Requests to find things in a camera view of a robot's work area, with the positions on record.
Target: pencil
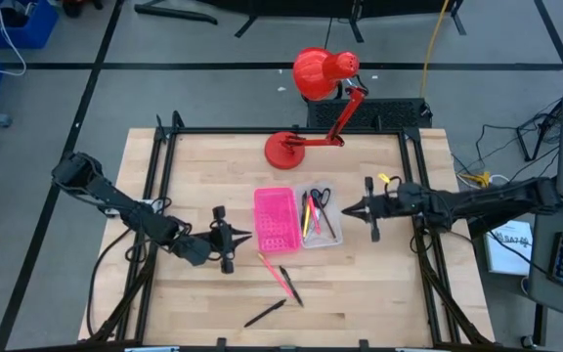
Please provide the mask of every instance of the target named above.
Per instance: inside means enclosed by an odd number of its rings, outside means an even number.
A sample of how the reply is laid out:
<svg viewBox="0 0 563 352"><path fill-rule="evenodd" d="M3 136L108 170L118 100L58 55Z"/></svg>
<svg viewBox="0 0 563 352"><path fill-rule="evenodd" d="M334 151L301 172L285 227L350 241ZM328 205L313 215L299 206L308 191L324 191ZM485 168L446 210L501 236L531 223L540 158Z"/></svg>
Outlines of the pencil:
<svg viewBox="0 0 563 352"><path fill-rule="evenodd" d="M258 256L260 257L260 259L262 260L262 262L264 263L264 265L266 265L266 267L269 269L269 271L271 272L271 274L273 274L273 277L275 278L275 280L278 281L278 283L280 283L281 287L283 287L283 289L285 289L285 292L288 294L288 296L290 298L294 298L294 295L292 294L292 291L290 290L290 288L288 287L288 285L285 284L285 281L280 278L280 276L278 275L278 273L275 271L275 269L273 269L273 267L271 266L271 263L269 263L268 260L266 260L266 258L264 257L264 255L262 255L262 253L258 253Z"/></svg>
<svg viewBox="0 0 563 352"><path fill-rule="evenodd" d="M305 222L303 224L303 239L305 240L306 235L308 234L308 224L310 223L310 206L305 204Z"/></svg>

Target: pink pen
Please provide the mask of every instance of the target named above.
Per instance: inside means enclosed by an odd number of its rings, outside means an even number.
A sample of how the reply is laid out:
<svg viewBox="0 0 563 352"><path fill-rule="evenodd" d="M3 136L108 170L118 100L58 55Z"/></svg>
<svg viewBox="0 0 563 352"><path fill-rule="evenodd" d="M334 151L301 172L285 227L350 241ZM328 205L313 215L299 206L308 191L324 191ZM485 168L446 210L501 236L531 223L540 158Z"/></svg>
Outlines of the pink pen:
<svg viewBox="0 0 563 352"><path fill-rule="evenodd" d="M312 196L308 197L308 205L310 206L310 214L312 214L312 219L314 220L314 226L317 230L317 234L321 234L321 226L319 226L319 218L317 217L317 209L314 206L314 200Z"/></svg>

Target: paper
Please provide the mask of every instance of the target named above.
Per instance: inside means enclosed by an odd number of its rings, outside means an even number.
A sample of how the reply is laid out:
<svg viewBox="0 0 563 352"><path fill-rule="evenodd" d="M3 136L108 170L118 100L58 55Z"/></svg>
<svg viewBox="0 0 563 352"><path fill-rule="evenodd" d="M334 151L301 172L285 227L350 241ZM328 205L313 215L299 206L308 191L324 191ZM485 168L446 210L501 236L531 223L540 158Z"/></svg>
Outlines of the paper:
<svg viewBox="0 0 563 352"><path fill-rule="evenodd" d="M503 244L531 260L533 236L529 223L509 221L494 229L493 233ZM519 276L529 275L529 263L524 261L523 258L505 249L490 234L486 234L485 241L489 272Z"/></svg>

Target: table leg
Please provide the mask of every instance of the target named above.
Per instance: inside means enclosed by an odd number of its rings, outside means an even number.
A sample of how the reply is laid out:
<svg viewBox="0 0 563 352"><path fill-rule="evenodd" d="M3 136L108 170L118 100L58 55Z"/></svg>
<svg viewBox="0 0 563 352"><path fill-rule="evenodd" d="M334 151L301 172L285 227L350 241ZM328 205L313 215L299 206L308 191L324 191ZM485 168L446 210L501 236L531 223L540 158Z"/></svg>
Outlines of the table leg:
<svg viewBox="0 0 563 352"><path fill-rule="evenodd" d="M534 344L537 346L546 345L546 317L548 308L536 304L536 317L534 322Z"/></svg>

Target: yellow cable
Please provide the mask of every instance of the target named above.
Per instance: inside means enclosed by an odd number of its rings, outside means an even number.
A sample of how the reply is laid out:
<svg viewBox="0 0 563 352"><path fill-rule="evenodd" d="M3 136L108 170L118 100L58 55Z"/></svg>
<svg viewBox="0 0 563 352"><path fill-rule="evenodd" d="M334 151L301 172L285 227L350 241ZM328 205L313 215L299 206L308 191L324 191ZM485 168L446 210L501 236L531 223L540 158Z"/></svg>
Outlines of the yellow cable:
<svg viewBox="0 0 563 352"><path fill-rule="evenodd" d="M429 66L429 59L431 58L431 52L434 50L434 42L436 41L436 36L438 35L438 29L440 29L440 24L442 23L442 18L445 16L447 11L447 5L449 5L449 0L445 0L440 11L440 17L434 28L434 33L431 35L431 40L429 41L429 48L427 48L427 55L425 56L425 65L422 67L422 83L420 84L420 98L425 98L425 86L427 85L427 67Z"/></svg>

